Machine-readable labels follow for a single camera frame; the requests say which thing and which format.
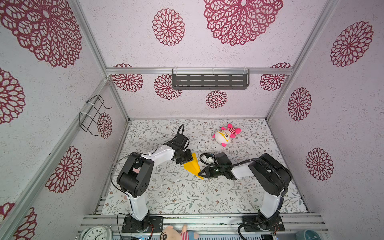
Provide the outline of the yellow square paper sheet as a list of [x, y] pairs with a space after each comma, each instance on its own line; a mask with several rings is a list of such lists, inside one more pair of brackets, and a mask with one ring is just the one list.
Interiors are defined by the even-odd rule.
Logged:
[[196, 177], [203, 179], [199, 176], [199, 173], [201, 172], [201, 168], [198, 163], [197, 155], [196, 153], [192, 153], [193, 160], [184, 164], [184, 169], [188, 171], [189, 173], [195, 175]]

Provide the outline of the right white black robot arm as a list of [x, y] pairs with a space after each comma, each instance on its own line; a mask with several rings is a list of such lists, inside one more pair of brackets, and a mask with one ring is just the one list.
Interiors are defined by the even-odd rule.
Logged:
[[291, 172], [271, 155], [265, 153], [258, 158], [233, 164], [225, 153], [216, 155], [204, 153], [199, 156], [206, 167], [199, 172], [205, 179], [224, 176], [229, 180], [255, 177], [265, 191], [259, 210], [262, 220], [274, 218], [280, 211], [284, 197], [293, 178]]

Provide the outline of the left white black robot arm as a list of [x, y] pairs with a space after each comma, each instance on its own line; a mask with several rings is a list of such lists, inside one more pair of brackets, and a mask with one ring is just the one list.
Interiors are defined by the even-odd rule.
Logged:
[[128, 155], [117, 177], [117, 184], [129, 197], [133, 219], [143, 221], [149, 214], [146, 190], [154, 167], [167, 161], [175, 161], [182, 165], [192, 160], [193, 154], [190, 149], [174, 149], [167, 145], [162, 145], [151, 154], [133, 152]]

